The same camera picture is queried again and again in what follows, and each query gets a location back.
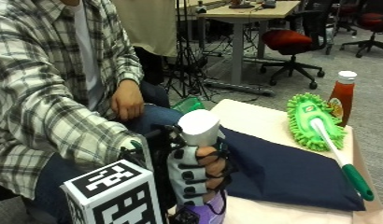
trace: plaid shirt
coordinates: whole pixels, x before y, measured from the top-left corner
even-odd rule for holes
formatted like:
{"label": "plaid shirt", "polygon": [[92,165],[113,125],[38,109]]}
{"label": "plaid shirt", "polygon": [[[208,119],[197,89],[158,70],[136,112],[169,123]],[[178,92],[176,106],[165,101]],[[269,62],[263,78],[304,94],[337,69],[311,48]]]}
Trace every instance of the plaid shirt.
{"label": "plaid shirt", "polygon": [[105,87],[97,112],[86,87],[73,13],[60,0],[0,0],[0,184],[33,199],[53,152],[92,167],[113,162],[136,135],[112,121],[118,83],[142,77],[109,0],[85,0]]}

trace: red office chair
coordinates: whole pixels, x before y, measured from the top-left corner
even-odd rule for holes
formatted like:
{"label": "red office chair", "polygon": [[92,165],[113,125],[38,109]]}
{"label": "red office chair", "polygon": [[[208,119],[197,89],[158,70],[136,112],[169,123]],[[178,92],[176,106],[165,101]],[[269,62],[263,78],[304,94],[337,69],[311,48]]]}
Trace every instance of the red office chair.
{"label": "red office chair", "polygon": [[[276,50],[281,55],[291,55],[291,61],[284,63],[264,63],[261,73],[265,72],[268,66],[281,66],[283,68],[271,76],[269,85],[276,85],[276,77],[288,71],[292,76],[293,70],[297,70],[307,78],[311,79],[309,89],[317,87],[315,78],[305,72],[304,68],[316,69],[317,77],[324,77],[321,67],[296,62],[296,54],[307,51],[323,49],[327,44],[325,23],[331,11],[333,0],[308,0],[303,11],[296,12],[285,19],[291,22],[291,30],[271,30],[263,35],[265,45]],[[301,18],[301,26],[304,35],[296,32],[295,20]]]}
{"label": "red office chair", "polygon": [[347,45],[357,45],[359,51],[355,56],[360,58],[361,51],[371,51],[372,46],[383,49],[383,42],[375,40],[375,35],[383,33],[383,0],[365,0],[360,3],[359,13],[355,18],[356,25],[364,29],[372,31],[369,40],[344,43],[340,45],[340,50],[344,50]]}

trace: red bottle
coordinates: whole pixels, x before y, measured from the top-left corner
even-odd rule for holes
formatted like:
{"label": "red bottle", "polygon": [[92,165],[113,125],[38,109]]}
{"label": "red bottle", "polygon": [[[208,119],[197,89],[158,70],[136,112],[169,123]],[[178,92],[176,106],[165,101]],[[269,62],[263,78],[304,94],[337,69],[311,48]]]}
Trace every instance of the red bottle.
{"label": "red bottle", "polygon": [[333,108],[332,115],[341,119],[340,127],[345,126],[351,115],[355,78],[355,72],[340,71],[337,73],[336,86],[328,100],[328,106]]}

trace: green object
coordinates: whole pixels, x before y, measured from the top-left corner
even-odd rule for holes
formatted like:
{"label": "green object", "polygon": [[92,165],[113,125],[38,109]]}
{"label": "green object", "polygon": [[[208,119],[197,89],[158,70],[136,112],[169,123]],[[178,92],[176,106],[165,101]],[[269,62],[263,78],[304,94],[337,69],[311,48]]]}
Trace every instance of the green object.
{"label": "green object", "polygon": [[170,108],[180,111],[182,114],[186,114],[196,109],[205,109],[197,97],[188,97],[182,99]]}
{"label": "green object", "polygon": [[301,146],[315,151],[328,151],[329,148],[309,125],[309,121],[313,118],[321,119],[333,144],[337,148],[343,148],[345,132],[337,126],[340,119],[329,114],[331,111],[332,108],[328,107],[328,104],[317,95],[311,93],[295,95],[287,103],[288,125],[293,138]]}
{"label": "green object", "polygon": [[373,192],[371,191],[363,176],[357,172],[352,164],[345,164],[341,166],[341,171],[345,174],[349,182],[352,183],[355,190],[360,193],[360,196],[364,200],[373,200]]}
{"label": "green object", "polygon": [[367,201],[372,201],[373,192],[364,178],[337,150],[337,148],[343,148],[345,132],[337,126],[340,119],[331,116],[331,111],[332,108],[320,100],[317,95],[311,93],[295,95],[287,104],[289,130],[300,145],[315,151],[329,149],[333,152],[341,172],[360,197]]}

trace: black chair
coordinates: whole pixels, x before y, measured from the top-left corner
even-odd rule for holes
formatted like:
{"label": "black chair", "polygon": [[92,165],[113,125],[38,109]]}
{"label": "black chair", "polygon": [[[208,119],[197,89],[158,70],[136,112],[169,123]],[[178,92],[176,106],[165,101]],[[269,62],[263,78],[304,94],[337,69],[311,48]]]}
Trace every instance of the black chair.
{"label": "black chair", "polygon": [[375,35],[383,34],[383,0],[365,0],[359,4],[359,11],[355,17],[355,24],[364,30],[372,32],[369,40],[344,43],[340,45],[340,50],[344,50],[347,45],[357,45],[359,50],[355,54],[360,58],[361,51],[371,51],[372,47],[383,49],[383,42],[375,40]]}
{"label": "black chair", "polygon": [[[297,70],[307,78],[311,79],[309,89],[317,87],[315,78],[307,73],[304,68],[316,69],[317,77],[324,77],[321,67],[296,62],[296,54],[307,51],[323,49],[327,45],[325,25],[331,12],[332,0],[308,0],[303,11],[285,17],[289,21],[291,30],[271,30],[263,35],[265,45],[276,50],[281,55],[291,55],[291,61],[284,63],[264,63],[260,72],[265,72],[268,66],[281,66],[283,68],[271,76],[269,85],[276,85],[277,76],[288,71],[292,76],[293,70]],[[301,18],[301,27],[304,34],[296,31],[296,19]]]}
{"label": "black chair", "polygon": [[352,28],[352,19],[357,13],[359,0],[340,0],[332,5],[332,14],[337,20],[336,33],[340,28],[347,32],[352,31],[352,35],[356,35],[356,29]]}

